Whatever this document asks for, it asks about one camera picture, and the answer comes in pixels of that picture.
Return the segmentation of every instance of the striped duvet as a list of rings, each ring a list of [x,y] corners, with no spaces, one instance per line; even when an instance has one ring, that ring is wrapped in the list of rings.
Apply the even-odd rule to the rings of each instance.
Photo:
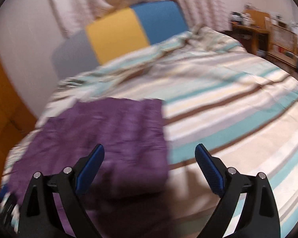
[[[282,237],[298,221],[298,81],[207,27],[62,81],[36,130],[10,151],[2,184],[48,117],[76,100],[106,96],[164,100],[167,197],[177,237],[196,237],[218,202],[194,159],[199,143],[243,174],[267,174]],[[226,234],[234,231],[244,199]]]

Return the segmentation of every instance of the metal pin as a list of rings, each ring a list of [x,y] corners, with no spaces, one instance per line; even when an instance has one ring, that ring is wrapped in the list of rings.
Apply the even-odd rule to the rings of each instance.
[[[266,178],[266,174],[264,174],[263,172],[260,172],[260,173],[258,174],[258,176],[259,176],[259,178],[261,178],[261,179],[265,179],[265,178]]]
[[[63,170],[63,172],[65,173],[65,174],[69,174],[70,172],[72,171],[72,168],[71,167],[65,167],[64,168],[64,170]]]
[[[36,172],[36,173],[34,173],[34,175],[33,175],[33,177],[34,178],[39,178],[41,176],[41,173],[40,172]]]
[[[227,171],[228,171],[231,175],[236,174],[236,169],[235,169],[234,167],[229,167],[229,168],[227,169]]]

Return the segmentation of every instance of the purple towel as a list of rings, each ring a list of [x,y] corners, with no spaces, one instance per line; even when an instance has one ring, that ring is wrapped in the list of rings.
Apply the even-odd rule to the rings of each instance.
[[[77,102],[36,135],[13,167],[9,190],[21,203],[33,173],[59,173],[100,143],[105,159],[82,198],[91,220],[106,237],[169,237],[170,216],[161,193],[168,175],[161,105],[160,100],[115,98]],[[73,234],[55,198],[64,229]]]

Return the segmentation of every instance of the wooden cabinet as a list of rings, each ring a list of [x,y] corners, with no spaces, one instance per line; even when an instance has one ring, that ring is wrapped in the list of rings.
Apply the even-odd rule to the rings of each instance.
[[[34,129],[35,122],[0,63],[0,182],[9,150]]]

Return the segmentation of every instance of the wooden furniture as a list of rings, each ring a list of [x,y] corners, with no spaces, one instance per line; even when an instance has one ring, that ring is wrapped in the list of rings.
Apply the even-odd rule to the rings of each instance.
[[[251,44],[251,53],[253,55],[257,55],[258,51],[258,35],[259,34],[269,34],[269,28],[270,28],[270,15],[267,12],[261,12],[256,10],[245,10],[244,13],[249,13],[253,21],[255,22],[254,26],[248,27],[244,25],[235,25],[233,24],[233,30],[239,29],[244,30],[247,32],[252,33],[252,44]]]
[[[255,21],[255,26],[262,29],[269,29],[270,26],[266,25],[265,18],[270,19],[270,14],[267,12],[261,12],[256,10],[245,10],[244,13],[249,13],[253,21]]]
[[[266,59],[280,67],[290,66],[295,68],[297,63],[296,55],[298,55],[297,42],[297,34],[280,26],[272,25]],[[285,55],[287,52],[290,52],[294,56],[288,57]]]
[[[287,24],[282,20],[277,20],[278,26],[282,28],[287,28]]]
[[[0,63],[0,182],[9,150],[34,129],[35,122]]]
[[[251,52],[253,55],[257,55],[257,51],[258,51],[258,34],[269,34],[268,29],[257,28],[254,26],[247,27],[244,25],[233,24],[233,30],[234,29],[246,30],[252,33],[252,48],[251,48],[252,51]]]

